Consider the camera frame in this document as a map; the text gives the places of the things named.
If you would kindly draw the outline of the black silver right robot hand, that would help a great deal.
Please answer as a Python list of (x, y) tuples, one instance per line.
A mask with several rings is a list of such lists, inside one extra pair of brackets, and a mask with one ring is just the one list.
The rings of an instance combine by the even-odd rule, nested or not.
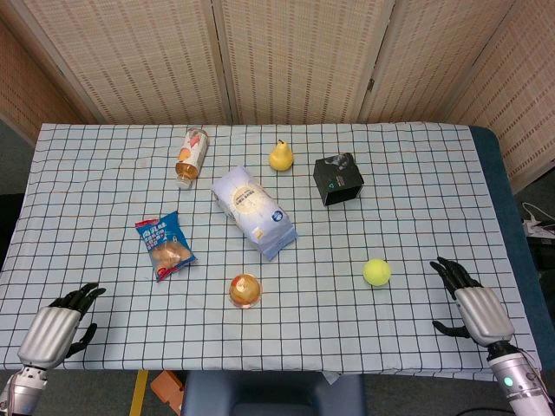
[(446, 327), (441, 322), (432, 321), (436, 330), (450, 337), (472, 339), (484, 348), (508, 343), (513, 338), (514, 327), (492, 289), (473, 279), (453, 260), (437, 257), (430, 266), (439, 274), (464, 322), (461, 327)]

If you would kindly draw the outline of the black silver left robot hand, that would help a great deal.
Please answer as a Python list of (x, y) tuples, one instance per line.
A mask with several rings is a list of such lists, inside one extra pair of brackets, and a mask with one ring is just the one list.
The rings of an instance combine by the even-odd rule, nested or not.
[(50, 370), (85, 350), (94, 338), (97, 324), (91, 323), (78, 341), (74, 340), (75, 334), (85, 314), (105, 291), (99, 283), (86, 283), (41, 308), (17, 352), (20, 362), (25, 367)]

